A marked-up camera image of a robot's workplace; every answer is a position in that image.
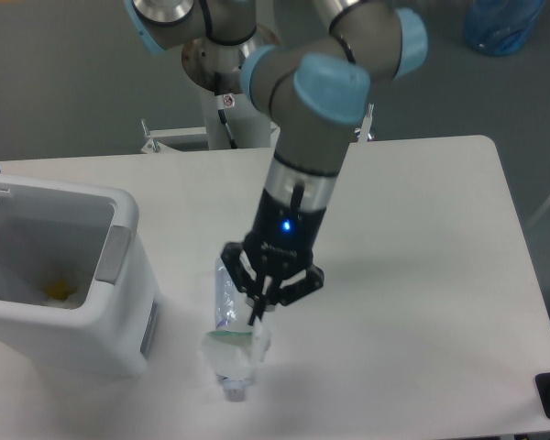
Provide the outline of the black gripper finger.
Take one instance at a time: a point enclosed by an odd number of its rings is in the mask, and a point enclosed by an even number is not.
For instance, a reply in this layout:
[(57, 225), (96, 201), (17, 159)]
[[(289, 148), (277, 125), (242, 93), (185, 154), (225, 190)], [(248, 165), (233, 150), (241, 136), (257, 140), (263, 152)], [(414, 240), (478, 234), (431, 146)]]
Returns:
[(312, 264), (297, 281), (283, 286), (281, 280), (272, 280), (262, 295), (258, 306), (258, 315), (272, 311), (277, 305), (289, 306), (324, 286), (324, 271)]
[(228, 242), (221, 259), (237, 290), (251, 303), (249, 326), (262, 320), (270, 306), (271, 282), (268, 280), (267, 255), (258, 241)]

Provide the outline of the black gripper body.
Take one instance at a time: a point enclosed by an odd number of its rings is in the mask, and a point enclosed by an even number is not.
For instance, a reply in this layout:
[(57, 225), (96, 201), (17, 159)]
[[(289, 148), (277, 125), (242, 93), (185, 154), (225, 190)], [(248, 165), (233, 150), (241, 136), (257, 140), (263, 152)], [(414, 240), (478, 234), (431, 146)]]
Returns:
[(268, 278), (289, 285), (314, 264), (314, 242), (325, 210), (301, 209), (305, 189), (294, 187), (288, 204), (263, 191), (257, 214), (244, 241), (258, 241), (267, 255)]

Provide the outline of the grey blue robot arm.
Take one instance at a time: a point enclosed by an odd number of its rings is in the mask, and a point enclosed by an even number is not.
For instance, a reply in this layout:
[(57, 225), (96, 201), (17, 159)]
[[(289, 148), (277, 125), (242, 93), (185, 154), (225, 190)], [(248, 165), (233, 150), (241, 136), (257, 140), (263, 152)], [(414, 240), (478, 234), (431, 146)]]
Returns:
[(374, 82), (419, 68), (421, 17), (385, 1), (320, 1), (326, 37), (295, 49), (267, 45), (242, 62), (239, 87), (279, 128), (254, 224), (221, 259), (252, 321), (320, 289), (313, 246)]

